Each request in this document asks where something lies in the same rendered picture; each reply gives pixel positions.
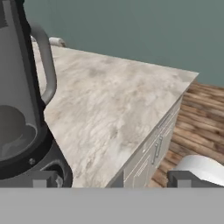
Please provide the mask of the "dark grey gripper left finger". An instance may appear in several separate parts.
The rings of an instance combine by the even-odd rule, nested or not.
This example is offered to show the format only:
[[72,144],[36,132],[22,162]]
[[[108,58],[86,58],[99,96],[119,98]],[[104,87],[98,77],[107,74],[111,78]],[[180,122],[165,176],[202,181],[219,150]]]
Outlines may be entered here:
[[0,187],[16,187],[16,188],[48,188],[56,187],[56,171],[32,171],[23,173],[14,178],[0,180]]

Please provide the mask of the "pale grey counter cupboard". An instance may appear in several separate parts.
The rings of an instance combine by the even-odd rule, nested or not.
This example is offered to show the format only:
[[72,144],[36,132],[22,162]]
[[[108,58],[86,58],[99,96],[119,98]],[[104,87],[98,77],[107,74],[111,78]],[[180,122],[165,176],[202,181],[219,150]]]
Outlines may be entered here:
[[[177,121],[182,96],[178,98],[175,104],[147,136],[141,147],[131,156],[129,162],[124,166],[121,173],[108,185],[108,187],[145,187],[150,183],[152,176],[165,157],[172,139],[175,123]],[[160,148],[159,156],[155,163],[151,164],[155,150],[155,143],[159,145],[159,137],[163,136],[163,142]]]

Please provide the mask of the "small white round object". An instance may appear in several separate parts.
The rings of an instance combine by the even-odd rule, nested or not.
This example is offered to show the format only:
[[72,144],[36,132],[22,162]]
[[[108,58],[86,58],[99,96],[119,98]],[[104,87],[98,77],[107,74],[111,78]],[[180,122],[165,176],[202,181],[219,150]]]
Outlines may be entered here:
[[50,37],[49,42],[52,46],[60,46],[60,47],[66,46],[66,43],[62,38]]

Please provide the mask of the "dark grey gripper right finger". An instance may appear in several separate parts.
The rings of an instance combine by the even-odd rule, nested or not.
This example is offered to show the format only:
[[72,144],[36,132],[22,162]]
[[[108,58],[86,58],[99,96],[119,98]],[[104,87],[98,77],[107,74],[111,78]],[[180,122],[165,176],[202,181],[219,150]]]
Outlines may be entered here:
[[192,174],[190,171],[169,171],[167,173],[167,186],[172,188],[222,188],[210,181],[202,180]]

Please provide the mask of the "large white rounded object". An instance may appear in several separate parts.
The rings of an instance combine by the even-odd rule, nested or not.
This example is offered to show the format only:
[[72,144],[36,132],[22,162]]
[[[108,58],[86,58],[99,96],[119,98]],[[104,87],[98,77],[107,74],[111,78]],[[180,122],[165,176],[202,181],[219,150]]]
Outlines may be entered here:
[[224,186],[224,165],[210,157],[188,155],[183,157],[174,171],[190,172],[201,180]]

